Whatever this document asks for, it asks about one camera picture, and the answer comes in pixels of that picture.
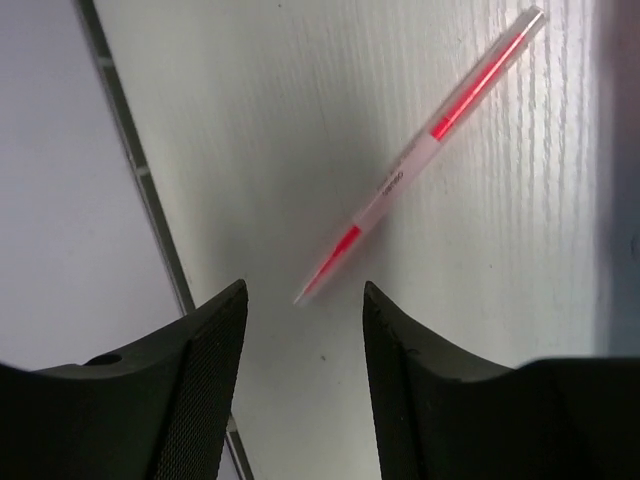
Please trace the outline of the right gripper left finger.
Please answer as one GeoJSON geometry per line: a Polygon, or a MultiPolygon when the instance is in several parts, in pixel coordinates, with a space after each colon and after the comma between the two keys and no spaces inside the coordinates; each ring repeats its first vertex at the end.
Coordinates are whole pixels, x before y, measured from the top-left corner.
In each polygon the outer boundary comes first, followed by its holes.
{"type": "Polygon", "coordinates": [[[236,281],[89,362],[1,369],[5,479],[213,479],[248,315],[236,281]]]}

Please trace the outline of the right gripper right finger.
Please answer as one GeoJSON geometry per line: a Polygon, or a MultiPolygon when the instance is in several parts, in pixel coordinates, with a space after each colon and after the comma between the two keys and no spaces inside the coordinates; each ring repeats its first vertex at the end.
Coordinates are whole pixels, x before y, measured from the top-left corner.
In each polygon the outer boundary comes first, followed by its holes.
{"type": "Polygon", "coordinates": [[[639,362],[546,358],[508,368],[364,288],[363,333],[385,479],[635,479],[639,362]]]}

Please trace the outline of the red thin pen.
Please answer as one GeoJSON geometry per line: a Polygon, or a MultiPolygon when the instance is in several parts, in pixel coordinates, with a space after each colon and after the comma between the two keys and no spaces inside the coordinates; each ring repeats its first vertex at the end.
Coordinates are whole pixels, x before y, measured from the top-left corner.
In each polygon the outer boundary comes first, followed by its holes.
{"type": "Polygon", "coordinates": [[[376,227],[393,203],[436,157],[448,138],[475,111],[545,23],[546,15],[541,8],[531,6],[523,10],[478,59],[398,155],[372,198],[354,215],[339,241],[304,283],[294,300],[296,305],[304,304],[324,287],[358,242],[376,227]]]}

